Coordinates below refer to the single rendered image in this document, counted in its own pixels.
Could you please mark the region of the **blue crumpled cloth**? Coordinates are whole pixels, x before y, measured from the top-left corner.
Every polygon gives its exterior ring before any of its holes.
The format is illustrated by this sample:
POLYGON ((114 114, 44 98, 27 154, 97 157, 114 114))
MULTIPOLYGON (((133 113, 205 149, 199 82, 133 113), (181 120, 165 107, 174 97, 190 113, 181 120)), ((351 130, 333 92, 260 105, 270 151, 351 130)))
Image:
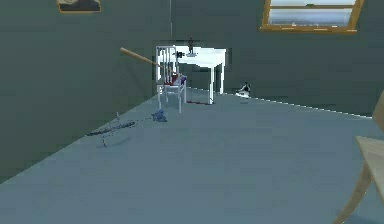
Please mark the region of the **blue crumpled cloth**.
POLYGON ((166 122, 167 118, 164 114, 163 109, 159 109, 157 112, 152 114, 152 119, 157 122, 166 122))

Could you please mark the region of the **white chair with red seat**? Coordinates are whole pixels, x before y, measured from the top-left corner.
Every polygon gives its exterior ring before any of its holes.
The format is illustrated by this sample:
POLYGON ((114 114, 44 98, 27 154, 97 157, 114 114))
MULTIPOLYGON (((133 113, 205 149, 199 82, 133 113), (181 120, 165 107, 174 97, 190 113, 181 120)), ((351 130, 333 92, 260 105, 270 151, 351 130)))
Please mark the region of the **white chair with red seat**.
POLYGON ((178 110, 182 112, 182 104, 186 102, 186 77, 179 70, 180 52, 175 46, 156 47, 156 90, 158 107, 162 108, 161 97, 169 102, 173 94, 178 100, 178 110))

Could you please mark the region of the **white table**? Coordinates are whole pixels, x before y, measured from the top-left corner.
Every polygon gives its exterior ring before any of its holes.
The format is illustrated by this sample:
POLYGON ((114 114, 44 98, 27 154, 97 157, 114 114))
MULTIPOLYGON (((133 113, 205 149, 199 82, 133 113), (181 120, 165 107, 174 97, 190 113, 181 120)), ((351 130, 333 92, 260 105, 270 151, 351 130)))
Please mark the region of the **white table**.
POLYGON ((180 64, 196 65, 203 68, 210 69, 210 83, 208 104, 214 103, 214 83, 215 83, 215 68, 221 67, 219 84, 220 88, 218 93, 224 93, 224 80, 225 80, 225 66, 226 66, 226 49, 194 47, 193 52, 195 56, 188 56, 189 48, 187 46, 176 46, 176 50, 185 53, 186 56, 179 59, 180 64))

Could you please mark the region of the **black and white shoe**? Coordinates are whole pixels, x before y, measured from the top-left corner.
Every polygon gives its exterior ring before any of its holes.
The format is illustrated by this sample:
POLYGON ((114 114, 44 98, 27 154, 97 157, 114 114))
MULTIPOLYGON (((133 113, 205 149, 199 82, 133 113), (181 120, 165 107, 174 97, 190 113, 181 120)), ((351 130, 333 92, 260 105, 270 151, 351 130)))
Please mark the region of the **black and white shoe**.
POLYGON ((250 95, 251 87, 248 83, 245 83, 239 90, 236 91, 236 94, 240 97, 248 98, 250 95))

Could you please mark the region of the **wooden baseball bat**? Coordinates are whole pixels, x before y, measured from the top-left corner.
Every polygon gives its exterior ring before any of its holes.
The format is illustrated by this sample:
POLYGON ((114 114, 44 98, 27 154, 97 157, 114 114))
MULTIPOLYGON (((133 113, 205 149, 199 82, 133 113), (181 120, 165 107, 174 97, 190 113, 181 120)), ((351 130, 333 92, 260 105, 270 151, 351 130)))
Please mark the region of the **wooden baseball bat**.
POLYGON ((141 55, 139 55, 139 54, 137 54, 137 53, 135 53, 135 52, 133 52, 131 50, 125 49, 123 47, 120 47, 119 51, 121 53, 125 54, 125 55, 131 56, 133 58, 139 59, 139 60, 144 61, 144 62, 148 62, 150 64, 153 64, 153 65, 157 66, 157 67, 163 68, 163 69, 165 69, 165 70, 167 70, 167 71, 169 71, 169 72, 171 72, 171 73, 173 73, 175 75, 179 75, 179 76, 181 75, 181 73, 173 71, 171 68, 163 66, 163 65, 160 65, 160 64, 158 64, 158 63, 156 63, 156 62, 154 62, 154 61, 152 61, 152 60, 150 60, 150 59, 148 59, 148 58, 146 58, 144 56, 141 56, 141 55))

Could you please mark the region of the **wooden framed window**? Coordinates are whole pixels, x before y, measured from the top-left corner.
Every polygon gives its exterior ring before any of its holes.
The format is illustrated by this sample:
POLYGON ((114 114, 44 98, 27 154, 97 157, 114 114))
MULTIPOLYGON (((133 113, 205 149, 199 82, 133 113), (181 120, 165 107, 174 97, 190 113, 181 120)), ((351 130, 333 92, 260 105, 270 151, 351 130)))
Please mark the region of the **wooden framed window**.
POLYGON ((365 0, 265 0, 260 30, 353 34, 365 0))

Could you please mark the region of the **pale wooden chair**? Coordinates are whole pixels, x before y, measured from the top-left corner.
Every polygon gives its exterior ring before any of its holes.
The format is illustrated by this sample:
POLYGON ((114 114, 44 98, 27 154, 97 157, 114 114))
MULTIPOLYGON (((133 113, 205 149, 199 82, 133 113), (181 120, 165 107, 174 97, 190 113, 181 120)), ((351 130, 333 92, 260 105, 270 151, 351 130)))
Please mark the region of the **pale wooden chair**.
POLYGON ((347 203, 332 224, 345 223, 360 204, 371 183, 375 185, 378 197, 384 205, 384 140, 363 136, 356 136, 355 139, 363 160, 361 171, 347 203))

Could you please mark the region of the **framed wall picture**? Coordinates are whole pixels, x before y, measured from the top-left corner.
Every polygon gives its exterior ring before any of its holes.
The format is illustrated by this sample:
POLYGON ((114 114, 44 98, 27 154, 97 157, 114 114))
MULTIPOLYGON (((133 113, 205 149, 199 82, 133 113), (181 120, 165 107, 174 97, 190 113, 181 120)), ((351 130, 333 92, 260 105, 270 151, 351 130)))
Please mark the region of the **framed wall picture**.
POLYGON ((56 0, 60 13, 95 13, 101 11, 100 0, 56 0))

